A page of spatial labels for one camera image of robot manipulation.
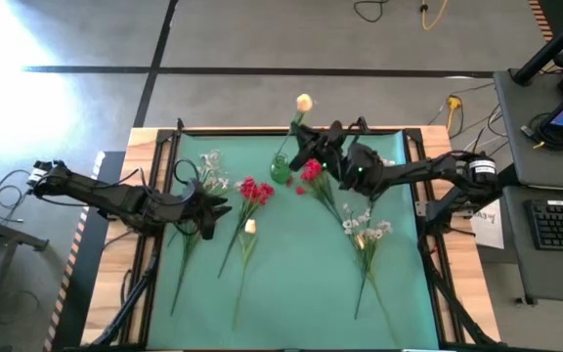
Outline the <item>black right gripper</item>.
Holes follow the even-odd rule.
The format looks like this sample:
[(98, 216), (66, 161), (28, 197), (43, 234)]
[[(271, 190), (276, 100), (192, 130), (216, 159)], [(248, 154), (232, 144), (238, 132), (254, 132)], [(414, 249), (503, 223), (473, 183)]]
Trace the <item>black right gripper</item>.
[(340, 147), (345, 141), (345, 131), (340, 121), (333, 121), (326, 130), (292, 122), (290, 132), (296, 136), (299, 147), (306, 147), (300, 149), (290, 161), (291, 171), (298, 171), (310, 159), (315, 159), (319, 163), (327, 163), (327, 171), (338, 182), (339, 190), (355, 191), (364, 196), (375, 196), (383, 191), (384, 164), (372, 148), (352, 142), (347, 154), (342, 156), (317, 146), (307, 147), (310, 143), (319, 142)]

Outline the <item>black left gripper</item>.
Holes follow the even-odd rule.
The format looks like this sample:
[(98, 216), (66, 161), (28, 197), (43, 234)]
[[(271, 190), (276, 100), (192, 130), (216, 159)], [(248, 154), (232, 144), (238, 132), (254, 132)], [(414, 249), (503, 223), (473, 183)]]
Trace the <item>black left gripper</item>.
[[(204, 240), (213, 239), (217, 220), (232, 210), (230, 206), (219, 206), (225, 204), (226, 199), (209, 193), (198, 181), (184, 188), (181, 198), (185, 208), (176, 223), (177, 231), (179, 233), (200, 231)], [(211, 208), (205, 208), (200, 215), (201, 207)]]

